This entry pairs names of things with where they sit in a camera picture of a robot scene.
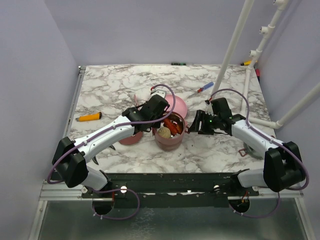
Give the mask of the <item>white steamed bun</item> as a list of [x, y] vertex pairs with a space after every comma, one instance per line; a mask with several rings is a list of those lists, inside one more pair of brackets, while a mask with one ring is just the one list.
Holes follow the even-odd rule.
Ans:
[[163, 127], [159, 128], [157, 133], [162, 138], [165, 138], [165, 139], [170, 139], [171, 138], [171, 131], [167, 127], [163, 126]]

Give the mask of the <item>pink food plate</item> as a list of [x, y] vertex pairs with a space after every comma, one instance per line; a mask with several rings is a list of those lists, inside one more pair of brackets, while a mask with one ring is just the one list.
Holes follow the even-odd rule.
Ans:
[[[165, 100], [169, 104], [169, 108], [167, 109], [167, 112], [169, 112], [173, 107], [173, 102], [174, 102], [173, 96], [171, 94], [168, 94], [165, 96]], [[182, 98], [180, 98], [177, 95], [175, 96], [175, 107], [174, 107], [173, 111], [175, 113], [178, 113], [179, 115], [181, 115], [183, 118], [185, 118], [188, 113], [188, 107], [187, 107], [186, 103], [184, 102], [184, 100]]]

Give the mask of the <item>pink steel lunch pot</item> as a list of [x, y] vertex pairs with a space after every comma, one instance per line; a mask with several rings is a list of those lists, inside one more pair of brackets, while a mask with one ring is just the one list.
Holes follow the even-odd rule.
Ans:
[[[173, 138], [177, 138], [178, 136], [181, 136], [181, 135], [184, 135], [184, 133], [187, 132], [187, 125], [185, 123], [185, 120], [184, 118], [176, 113], [176, 112], [172, 112], [169, 116], [166, 117], [166, 119], [170, 119], [170, 121], [175, 125], [175, 123], [179, 124], [181, 126], [181, 128], [183, 128], [183, 132], [182, 134], [176, 134], [176, 135], [172, 135], [171, 134], [171, 138], [170, 139], [173, 139]], [[164, 123], [163, 123], [163, 120], [156, 125], [156, 127], [153, 127], [152, 128], [152, 135], [155, 137], [155, 135], [158, 135], [158, 130], [161, 128], [161, 127], [165, 127], [164, 126]]]

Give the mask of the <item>dark red steel lunch pot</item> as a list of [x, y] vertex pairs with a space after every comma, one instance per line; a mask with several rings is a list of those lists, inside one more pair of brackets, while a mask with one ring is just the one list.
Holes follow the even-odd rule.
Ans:
[[163, 138], [157, 134], [154, 136], [156, 145], [167, 152], [176, 150], [182, 144], [183, 138], [183, 135], [174, 138]]

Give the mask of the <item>pink food tongs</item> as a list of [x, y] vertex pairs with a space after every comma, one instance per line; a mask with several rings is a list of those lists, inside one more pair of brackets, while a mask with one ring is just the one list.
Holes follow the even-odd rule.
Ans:
[[139, 102], [136, 94], [133, 95], [133, 100], [134, 100], [135, 106], [138, 106]]

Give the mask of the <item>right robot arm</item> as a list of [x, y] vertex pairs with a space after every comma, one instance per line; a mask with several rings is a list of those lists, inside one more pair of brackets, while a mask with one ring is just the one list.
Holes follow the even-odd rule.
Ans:
[[240, 114], [219, 113], [210, 115], [197, 110], [189, 132], [200, 135], [214, 135], [220, 130], [235, 137], [254, 149], [264, 159], [262, 169], [243, 170], [237, 173], [230, 182], [229, 189], [240, 196], [250, 187], [269, 188], [273, 192], [284, 189], [296, 191], [296, 184], [304, 182], [301, 190], [309, 184], [308, 171], [304, 167], [298, 146], [294, 142], [283, 142], [275, 139], [249, 123]]

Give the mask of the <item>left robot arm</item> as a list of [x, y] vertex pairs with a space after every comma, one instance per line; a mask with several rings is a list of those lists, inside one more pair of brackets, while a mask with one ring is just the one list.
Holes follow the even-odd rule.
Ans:
[[111, 190], [102, 170], [87, 163], [116, 142], [140, 132], [150, 130], [163, 117], [170, 104], [159, 94], [153, 94], [144, 104], [127, 108], [113, 122], [83, 137], [61, 139], [57, 145], [52, 165], [68, 188], [84, 185], [97, 196], [106, 197]]

